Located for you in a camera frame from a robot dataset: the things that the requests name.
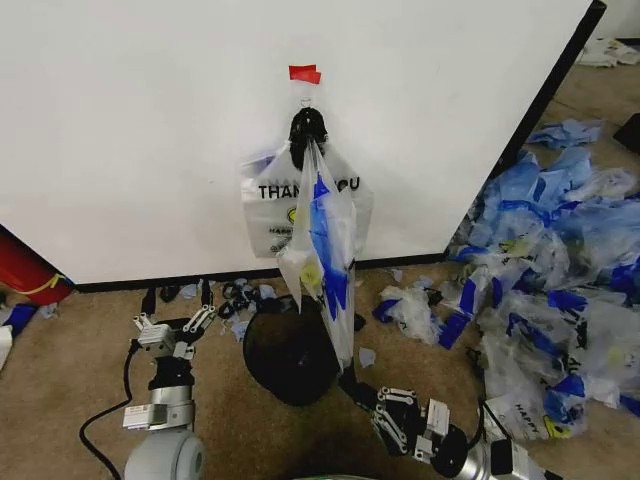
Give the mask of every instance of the crumpled plastic bag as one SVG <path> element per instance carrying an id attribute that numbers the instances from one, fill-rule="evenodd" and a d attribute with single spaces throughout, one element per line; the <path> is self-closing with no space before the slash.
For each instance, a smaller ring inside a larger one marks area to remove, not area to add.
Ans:
<path id="1" fill-rule="evenodd" d="M 590 67 L 635 65 L 640 63 L 640 52 L 615 38 L 594 38 L 586 43 L 576 63 Z"/>
<path id="2" fill-rule="evenodd" d="M 603 300 L 620 297 L 595 289 L 512 291 L 498 309 L 477 317 L 485 332 L 487 395 L 497 399 L 517 439 L 581 433 L 588 399 L 617 408 L 620 392 L 637 387 L 640 315 Z"/>
<path id="3" fill-rule="evenodd" d="M 542 143 L 553 150 L 593 143 L 598 140 L 603 124 L 602 120 L 579 122 L 569 118 L 561 123 L 544 125 L 529 136 L 527 143 Z"/>
<path id="4" fill-rule="evenodd" d="M 400 331 L 409 338 L 429 345 L 438 343 L 442 322 L 429 308 L 429 296 L 421 288 L 388 286 L 380 292 L 382 303 L 373 316 L 383 323 L 394 321 Z"/>
<path id="5" fill-rule="evenodd" d="M 321 305 L 322 318 L 341 369 L 353 359 L 356 208 L 338 190 L 320 149 L 310 140 L 291 241 L 277 256 L 280 272 L 301 307 L 304 285 Z"/>
<path id="6" fill-rule="evenodd" d="M 622 198 L 636 185 L 636 178 L 624 168 L 609 168 L 592 175 L 580 188 L 569 191 L 568 202 L 584 202 L 593 197 Z"/>

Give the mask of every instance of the black baseboard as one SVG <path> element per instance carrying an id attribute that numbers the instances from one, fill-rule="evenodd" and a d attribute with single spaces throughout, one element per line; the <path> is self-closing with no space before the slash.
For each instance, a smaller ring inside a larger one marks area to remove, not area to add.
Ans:
<path id="1" fill-rule="evenodd" d="M 619 40 L 625 45 L 629 45 L 630 47 L 640 47 L 640 37 L 639 38 L 617 38 L 616 40 Z"/>
<path id="2" fill-rule="evenodd" d="M 356 262 L 357 269 L 399 267 L 403 265 L 430 264 L 441 262 L 445 259 L 444 253 L 429 255 L 412 255 L 409 257 L 382 258 L 375 260 L 361 260 Z M 113 292 L 119 290 L 138 290 L 150 287 L 164 287 L 167 285 L 188 285 L 196 283 L 201 278 L 226 282 L 236 278 L 274 278 L 280 276 L 277 268 L 262 270 L 245 270 L 239 272 L 207 273 L 203 275 L 187 275 L 183 277 L 150 278 L 144 280 L 125 280 L 121 282 L 81 283 L 76 285 L 76 290 L 81 293 Z"/>

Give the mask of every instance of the black hook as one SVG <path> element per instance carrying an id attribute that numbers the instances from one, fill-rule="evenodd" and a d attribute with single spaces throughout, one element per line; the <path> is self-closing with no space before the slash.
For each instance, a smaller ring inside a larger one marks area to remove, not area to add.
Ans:
<path id="1" fill-rule="evenodd" d="M 304 164 L 304 151 L 307 148 L 309 137 L 315 140 L 320 152 L 324 154 L 323 144 L 327 141 L 324 118 L 315 108 L 305 107 L 293 117 L 291 132 L 289 133 L 291 160 L 293 165 L 300 171 L 302 171 L 302 165 Z"/>

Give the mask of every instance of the yellow label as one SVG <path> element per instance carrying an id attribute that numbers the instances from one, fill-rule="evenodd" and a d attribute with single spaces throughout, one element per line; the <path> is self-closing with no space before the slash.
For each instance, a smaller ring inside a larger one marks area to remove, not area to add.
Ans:
<path id="1" fill-rule="evenodd" d="M 557 425 L 549 415 L 544 416 L 544 426 L 547 427 L 547 432 L 551 438 L 569 438 L 571 436 L 570 429 Z"/>
<path id="2" fill-rule="evenodd" d="M 296 223 L 296 207 L 290 208 L 287 212 L 287 218 L 289 219 L 289 223 L 293 225 Z"/>
<path id="3" fill-rule="evenodd" d="M 320 285 L 320 272 L 315 263 L 307 263 L 300 271 L 302 283 L 316 287 Z"/>

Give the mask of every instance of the brown carpet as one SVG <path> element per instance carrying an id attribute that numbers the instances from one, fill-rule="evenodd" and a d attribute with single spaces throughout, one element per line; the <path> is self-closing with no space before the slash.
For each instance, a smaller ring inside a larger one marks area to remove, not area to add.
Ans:
<path id="1" fill-rule="evenodd" d="M 638 157 L 610 135 L 627 113 L 640 110 L 640 90 L 634 87 L 639 80 L 640 67 L 606 72 L 576 67 L 560 90 L 562 103 L 552 103 L 544 120 L 604 117 L 605 138 L 591 147 L 595 161 L 626 166 L 638 174 Z M 541 152 L 543 162 L 556 156 L 543 149 L 536 152 Z M 407 267 L 402 283 L 411 284 L 419 274 L 439 283 L 455 268 Z M 378 356 L 373 367 L 358 372 L 360 378 L 377 386 L 415 389 L 423 401 L 431 397 L 446 402 L 452 421 L 471 435 L 479 385 L 465 347 L 475 345 L 474 329 L 468 328 L 452 351 L 409 340 L 395 325 L 381 325 L 370 315 L 377 294 L 394 283 L 391 275 L 369 270 L 358 272 L 358 278 L 364 284 L 356 291 L 357 311 L 367 318 L 367 325 L 356 334 L 356 351 L 365 346 Z M 268 283 L 286 293 L 281 280 Z M 0 372 L 0 478 L 109 478 L 78 441 L 78 428 L 124 397 L 122 364 L 129 338 L 136 334 L 131 317 L 139 312 L 142 295 L 141 291 L 74 294 L 62 303 L 57 318 L 34 318 L 16 339 Z M 216 301 L 219 305 L 219 287 Z M 197 298 L 179 298 L 168 305 L 159 302 L 157 318 L 187 316 L 198 306 Z M 208 330 L 197 344 L 193 362 L 196 432 L 207 450 L 205 478 L 284 479 L 339 472 L 379 479 L 438 478 L 430 467 L 410 458 L 387 457 L 367 416 L 337 387 L 310 407 L 279 403 L 247 373 L 241 345 L 229 332 L 224 336 L 219 332 L 218 323 Z M 132 364 L 134 402 L 146 403 L 146 384 L 153 372 L 150 358 L 138 353 Z M 573 479 L 640 478 L 640 419 L 596 403 L 589 405 L 588 415 L 587 433 L 531 444 L 532 456 Z M 120 469 L 145 435 L 125 432 L 121 423 L 118 412 L 88 432 Z"/>

